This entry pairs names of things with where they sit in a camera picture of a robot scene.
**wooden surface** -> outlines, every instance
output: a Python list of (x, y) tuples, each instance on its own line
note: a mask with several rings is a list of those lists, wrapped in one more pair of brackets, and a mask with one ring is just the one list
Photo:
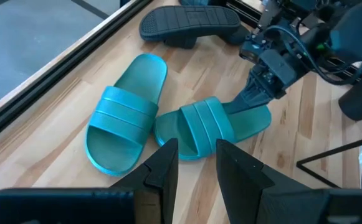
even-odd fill
[[(87, 159), (85, 126), (103, 89), (113, 85), (139, 54), (151, 52), (168, 64), (158, 114), (215, 95), (235, 97), (253, 66), (238, 47), (219, 37), (200, 37), (192, 50), (145, 43), (141, 18), (175, 0), (154, 0), (60, 83), (0, 134), (0, 189), (5, 187), (105, 187), (107, 176)], [(310, 187), (325, 187), (295, 167), (299, 159), (362, 138), (362, 122), (342, 115), (337, 99), (346, 88), (331, 86), (311, 73), (269, 104), (272, 124), (237, 144), (274, 169)], [(158, 148), (151, 136), (139, 164)], [(343, 187), (359, 187), (358, 150), (307, 164)], [(228, 223), (216, 177), (216, 157), (179, 162), (174, 223)]]

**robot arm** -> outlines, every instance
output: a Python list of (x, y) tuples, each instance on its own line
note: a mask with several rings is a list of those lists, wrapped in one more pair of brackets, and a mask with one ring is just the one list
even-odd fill
[[(274, 14), (264, 15), (262, 20), (266, 23), (261, 21), (259, 25), (262, 29), (246, 37), (240, 56), (255, 65), (250, 70), (245, 88), (234, 101), (224, 105), (227, 113), (237, 113), (280, 99), (289, 86), (310, 71), (319, 73), (333, 85), (350, 84), (362, 75), (361, 65), (347, 80), (334, 80), (328, 76), (345, 70), (353, 62), (362, 61), (362, 2), (334, 2), (320, 10), (315, 4), (308, 7), (305, 1), (301, 7), (290, 6), (299, 3), (269, 2), (267, 7)], [(274, 10), (274, 4), (279, 6), (277, 10)], [(290, 12), (290, 8), (299, 8), (300, 11)], [(297, 32), (295, 24), (299, 26), (301, 21), (298, 16), (320, 15), (323, 11), (332, 12), (332, 15), (326, 15), (325, 22), (312, 25), (302, 35)], [(331, 57), (340, 58), (346, 65), (336, 69), (329, 67), (326, 60)]]

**teal slide sandal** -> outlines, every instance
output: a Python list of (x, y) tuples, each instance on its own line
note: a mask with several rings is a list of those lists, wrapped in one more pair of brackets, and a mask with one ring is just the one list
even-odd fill
[(263, 131), (270, 122), (267, 106), (226, 114), (223, 104), (212, 96), (159, 116), (154, 129), (160, 146), (178, 138), (179, 158), (190, 161), (214, 154), (217, 139), (237, 143)]
[(92, 164), (108, 175), (123, 175), (138, 161), (158, 111), (167, 76), (165, 61), (142, 54), (114, 86), (106, 87), (85, 138)]

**cable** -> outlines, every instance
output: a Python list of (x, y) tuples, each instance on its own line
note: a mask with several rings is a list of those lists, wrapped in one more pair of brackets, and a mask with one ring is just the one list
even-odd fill
[(300, 33), (300, 25), (301, 23), (303, 22), (303, 19), (300, 19), (300, 21), (297, 23), (297, 25), (295, 26), (295, 32), (298, 34), (298, 36), (300, 37), (301, 36), (301, 33)]
[(353, 76), (347, 78), (346, 80), (340, 80), (340, 81), (334, 80), (334, 79), (330, 78), (328, 75), (326, 75), (325, 73), (323, 73), (323, 71), (319, 68), (319, 66), (317, 65), (317, 63), (315, 62), (315, 60), (313, 59), (313, 57), (311, 56), (311, 54), (305, 47), (304, 43), (293, 32), (291, 32), (290, 30), (288, 30), (282, 26), (278, 26), (278, 25), (270, 26), (264, 32), (268, 32), (269, 30), (281, 30), (281, 31), (285, 32), (286, 34), (288, 34), (294, 41), (296, 41), (298, 46), (300, 46), (300, 48), (304, 51), (305, 56), (312, 63), (312, 66), (314, 67), (316, 72), (319, 74), (319, 76), (321, 76), (322, 79), (324, 79), (324, 81), (326, 81), (332, 85), (351, 84), (362, 74), (362, 64), (361, 64), (361, 66), (359, 67), (359, 69), (357, 69), (356, 73)]
[(329, 74), (337, 74), (337, 73), (341, 73), (341, 72), (345, 72), (347, 71), (352, 65), (351, 64), (344, 64), (344, 65), (341, 65), (339, 67), (337, 67), (336, 65), (330, 65), (330, 67), (324, 67), (324, 65), (322, 65), (322, 67), (325, 69), (325, 70), (334, 70), (332, 72), (326, 72), (325, 74), (329, 75)]
[[(287, 41), (287, 38), (285, 37), (285, 34), (281, 34), (281, 39), (282, 39), (282, 42), (284, 44), (284, 46), (286, 47), (287, 51), (289, 52), (290, 55), (294, 56), (297, 60), (300, 60), (300, 58), (297, 56), (297, 54), (294, 52), (294, 50), (292, 49), (292, 46), (290, 45), (290, 43)], [(308, 65), (306, 65), (304, 62), (301, 62), (302, 65), (305, 67), (305, 69), (307, 70), (312, 70), (311, 68), (309, 68)], [(341, 72), (345, 72), (347, 71), (347, 69), (349, 69), (351, 65), (343, 65), (343, 66), (340, 66), (340, 67), (336, 67), (336, 66), (333, 66), (333, 68), (325, 68), (326, 70), (333, 70), (333, 69), (336, 69), (335, 71), (332, 71), (332, 72), (326, 72), (325, 74), (327, 75), (331, 75), (331, 74), (337, 74), (337, 73), (341, 73)]]

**floor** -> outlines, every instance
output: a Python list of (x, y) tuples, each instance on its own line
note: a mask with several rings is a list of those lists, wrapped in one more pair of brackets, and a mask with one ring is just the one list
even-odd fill
[[(107, 187), (118, 181), (121, 177), (99, 172), (88, 160), (85, 131), (102, 91), (139, 54), (158, 55), (168, 65), (158, 115), (209, 96), (227, 102), (241, 91), (252, 64), (239, 57), (238, 47), (218, 36), (198, 38), (191, 50), (141, 40), (142, 17), (176, 1), (149, 4), (0, 134), (0, 189)], [(311, 188), (326, 187), (295, 163), (362, 138), (362, 121), (348, 119), (338, 106), (337, 99), (347, 90), (308, 74), (282, 99), (270, 102), (271, 125), (237, 146)], [(157, 148), (151, 134), (138, 164)], [(307, 167), (339, 186), (359, 188), (358, 154), (358, 149), (352, 149)], [(229, 223), (216, 175), (215, 156), (179, 162), (173, 223)]]
[[(108, 15), (120, 7), (87, 2)], [(102, 21), (71, 0), (0, 0), (0, 98)]]

